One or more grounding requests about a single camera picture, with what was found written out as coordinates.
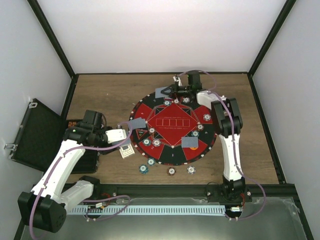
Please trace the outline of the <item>dealt card seat five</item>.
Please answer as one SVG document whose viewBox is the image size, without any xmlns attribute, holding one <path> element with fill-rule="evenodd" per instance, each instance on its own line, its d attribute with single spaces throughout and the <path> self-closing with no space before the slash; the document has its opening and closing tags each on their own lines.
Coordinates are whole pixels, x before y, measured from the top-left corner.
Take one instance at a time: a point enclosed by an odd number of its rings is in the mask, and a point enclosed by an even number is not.
<svg viewBox="0 0 320 240">
<path fill-rule="evenodd" d="M 170 95 L 163 95 L 162 94 L 162 90 L 166 88 L 166 87 L 159 87 L 155 89 L 155 98 L 156 99 L 160 99 L 160 98 L 164 98 L 164 99 L 172 99 L 170 97 Z"/>
</svg>

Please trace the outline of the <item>blue white chips seat six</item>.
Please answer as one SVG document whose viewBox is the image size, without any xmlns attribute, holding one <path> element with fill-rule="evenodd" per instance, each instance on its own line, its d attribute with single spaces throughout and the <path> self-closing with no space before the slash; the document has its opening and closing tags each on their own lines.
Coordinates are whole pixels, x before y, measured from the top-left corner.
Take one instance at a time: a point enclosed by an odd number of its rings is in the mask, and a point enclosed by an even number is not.
<svg viewBox="0 0 320 240">
<path fill-rule="evenodd" d="M 191 101 L 191 100 L 190 100 L 189 97 L 184 97 L 183 100 L 182 100 L 182 102 L 183 102 L 184 104 L 188 104 L 190 101 Z"/>
</svg>

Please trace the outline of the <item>blue white chips seat eight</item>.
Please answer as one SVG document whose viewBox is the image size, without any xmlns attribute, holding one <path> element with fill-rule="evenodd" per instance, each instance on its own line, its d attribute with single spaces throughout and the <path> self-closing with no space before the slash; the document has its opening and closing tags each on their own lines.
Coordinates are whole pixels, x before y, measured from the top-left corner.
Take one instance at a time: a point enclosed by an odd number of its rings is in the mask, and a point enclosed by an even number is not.
<svg viewBox="0 0 320 240">
<path fill-rule="evenodd" d="M 204 115 L 203 115 L 203 119 L 204 119 L 206 122 L 208 122 L 208 121 L 211 120 L 211 115 L 210 115 L 210 114 L 204 114 Z"/>
</svg>

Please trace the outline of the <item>orange chips seat nine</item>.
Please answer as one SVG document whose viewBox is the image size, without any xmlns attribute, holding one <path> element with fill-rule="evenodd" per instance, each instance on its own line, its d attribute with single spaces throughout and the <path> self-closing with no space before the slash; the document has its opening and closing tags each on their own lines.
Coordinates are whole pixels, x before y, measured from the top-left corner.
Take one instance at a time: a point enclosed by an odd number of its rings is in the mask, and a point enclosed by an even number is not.
<svg viewBox="0 0 320 240">
<path fill-rule="evenodd" d="M 202 131 L 204 129 L 204 126 L 202 124 L 197 125 L 197 130 Z"/>
</svg>

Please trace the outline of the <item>dealt card seat four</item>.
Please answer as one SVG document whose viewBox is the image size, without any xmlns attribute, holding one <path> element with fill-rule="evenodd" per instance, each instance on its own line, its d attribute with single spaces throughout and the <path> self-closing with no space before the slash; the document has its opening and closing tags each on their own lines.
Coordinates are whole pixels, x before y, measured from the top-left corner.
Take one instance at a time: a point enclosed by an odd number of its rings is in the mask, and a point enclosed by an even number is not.
<svg viewBox="0 0 320 240">
<path fill-rule="evenodd" d="M 134 129 L 144 129 L 146 128 L 146 120 L 144 118 L 135 118 L 129 121 L 131 128 Z"/>
</svg>

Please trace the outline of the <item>green chips seat nine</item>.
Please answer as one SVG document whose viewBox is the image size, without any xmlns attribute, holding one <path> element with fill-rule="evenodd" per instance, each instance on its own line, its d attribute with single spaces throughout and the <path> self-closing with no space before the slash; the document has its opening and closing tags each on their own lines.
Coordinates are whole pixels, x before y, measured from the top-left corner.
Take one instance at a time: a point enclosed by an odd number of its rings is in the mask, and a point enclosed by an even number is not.
<svg viewBox="0 0 320 240">
<path fill-rule="evenodd" d="M 193 137 L 198 137 L 199 136 L 199 132 L 196 131 L 196 130 L 192 131 L 191 134 L 192 134 Z"/>
</svg>

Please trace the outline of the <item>dealt card seat ten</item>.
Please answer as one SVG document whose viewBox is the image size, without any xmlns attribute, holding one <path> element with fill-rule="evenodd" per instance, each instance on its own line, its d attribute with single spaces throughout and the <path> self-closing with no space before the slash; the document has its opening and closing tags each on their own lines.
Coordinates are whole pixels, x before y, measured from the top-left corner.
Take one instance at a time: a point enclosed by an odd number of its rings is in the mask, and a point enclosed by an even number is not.
<svg viewBox="0 0 320 240">
<path fill-rule="evenodd" d="M 198 148 L 199 139 L 196 136 L 184 136 L 181 138 L 182 148 Z"/>
</svg>

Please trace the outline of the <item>green chips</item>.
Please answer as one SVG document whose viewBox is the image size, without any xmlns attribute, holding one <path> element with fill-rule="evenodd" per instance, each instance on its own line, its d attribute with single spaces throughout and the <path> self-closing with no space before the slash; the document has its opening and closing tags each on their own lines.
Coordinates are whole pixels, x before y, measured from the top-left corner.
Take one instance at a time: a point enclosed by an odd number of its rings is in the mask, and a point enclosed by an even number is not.
<svg viewBox="0 0 320 240">
<path fill-rule="evenodd" d="M 152 141 L 151 141 L 150 139 L 146 138 L 146 139 L 144 139 L 144 140 L 142 141 L 142 143 L 143 143 L 145 146 L 150 146 L 151 143 L 152 143 Z"/>
</svg>

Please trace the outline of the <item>green chip mat edge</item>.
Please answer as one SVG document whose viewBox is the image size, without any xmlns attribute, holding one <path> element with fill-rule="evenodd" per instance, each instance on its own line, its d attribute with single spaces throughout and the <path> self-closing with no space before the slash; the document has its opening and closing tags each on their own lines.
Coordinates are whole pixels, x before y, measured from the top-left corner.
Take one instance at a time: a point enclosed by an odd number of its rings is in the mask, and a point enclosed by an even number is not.
<svg viewBox="0 0 320 240">
<path fill-rule="evenodd" d="M 147 160 L 147 164 L 149 165 L 149 166 L 153 166 L 153 165 L 155 165 L 155 160 L 153 159 L 153 158 L 148 158 L 148 160 Z"/>
</svg>

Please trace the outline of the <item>orange brown poker chip stack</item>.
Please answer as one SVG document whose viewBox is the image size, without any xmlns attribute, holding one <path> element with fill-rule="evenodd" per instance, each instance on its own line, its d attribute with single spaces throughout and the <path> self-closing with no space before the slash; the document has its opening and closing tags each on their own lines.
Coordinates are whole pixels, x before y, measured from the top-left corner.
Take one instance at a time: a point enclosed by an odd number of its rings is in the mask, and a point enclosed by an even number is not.
<svg viewBox="0 0 320 240">
<path fill-rule="evenodd" d="M 174 167 L 169 167 L 169 168 L 167 169 L 167 174 L 168 174 L 169 176 L 174 176 L 174 175 L 176 174 L 176 169 L 175 169 Z"/>
</svg>

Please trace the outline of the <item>blue white poker chip stack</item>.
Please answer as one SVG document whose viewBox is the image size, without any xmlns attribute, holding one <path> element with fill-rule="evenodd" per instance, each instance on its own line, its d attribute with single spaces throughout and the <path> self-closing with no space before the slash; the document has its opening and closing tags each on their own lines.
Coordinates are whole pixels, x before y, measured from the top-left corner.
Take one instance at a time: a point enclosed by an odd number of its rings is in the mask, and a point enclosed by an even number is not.
<svg viewBox="0 0 320 240">
<path fill-rule="evenodd" d="M 193 174 L 196 173 L 196 168 L 195 168 L 194 166 L 192 166 L 192 165 L 189 165 L 189 166 L 186 168 L 186 171 L 187 171 L 188 174 L 193 175 Z"/>
</svg>

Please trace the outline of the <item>green poker chip stack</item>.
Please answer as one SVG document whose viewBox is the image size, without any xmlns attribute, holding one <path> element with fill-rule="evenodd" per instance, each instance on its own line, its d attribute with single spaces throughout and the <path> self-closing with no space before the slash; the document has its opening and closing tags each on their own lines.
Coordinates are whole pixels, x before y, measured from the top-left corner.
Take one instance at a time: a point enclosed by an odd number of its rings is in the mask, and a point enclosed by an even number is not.
<svg viewBox="0 0 320 240">
<path fill-rule="evenodd" d="M 140 165 L 140 166 L 139 166 L 139 172 L 140 172 L 141 174 L 147 174 L 147 173 L 149 172 L 148 166 L 145 165 L 145 164 Z"/>
</svg>

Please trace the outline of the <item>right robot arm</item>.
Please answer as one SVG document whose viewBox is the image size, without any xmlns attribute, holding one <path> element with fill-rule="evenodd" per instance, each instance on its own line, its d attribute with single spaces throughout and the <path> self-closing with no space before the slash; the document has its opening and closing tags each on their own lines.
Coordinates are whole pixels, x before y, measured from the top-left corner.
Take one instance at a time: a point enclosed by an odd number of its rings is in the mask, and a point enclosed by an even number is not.
<svg viewBox="0 0 320 240">
<path fill-rule="evenodd" d="M 214 130 L 220 139 L 223 153 L 221 191 L 229 202 L 245 191 L 245 177 L 240 160 L 240 133 L 243 120 L 235 98 L 227 98 L 215 92 L 215 87 L 204 89 L 200 74 L 205 71 L 190 70 L 173 76 L 174 83 L 162 89 L 161 94 L 171 99 L 179 97 L 195 100 L 210 110 Z"/>
</svg>

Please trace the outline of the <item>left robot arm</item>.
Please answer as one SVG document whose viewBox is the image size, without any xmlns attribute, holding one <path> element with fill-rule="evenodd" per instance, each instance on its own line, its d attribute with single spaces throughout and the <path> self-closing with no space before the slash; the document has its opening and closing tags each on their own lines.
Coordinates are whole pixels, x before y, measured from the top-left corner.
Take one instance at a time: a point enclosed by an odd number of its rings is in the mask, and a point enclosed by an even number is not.
<svg viewBox="0 0 320 240">
<path fill-rule="evenodd" d="M 84 176 L 68 190 L 63 190 L 74 167 L 87 150 L 108 152 L 126 143 L 133 131 L 132 124 L 125 122 L 128 130 L 107 126 L 106 117 L 87 110 L 82 121 L 65 130 L 57 155 L 49 168 L 30 192 L 22 192 L 17 203 L 22 222 L 47 232 L 58 232 L 67 214 L 78 204 L 89 199 L 97 202 L 102 196 L 100 181 Z"/>
</svg>

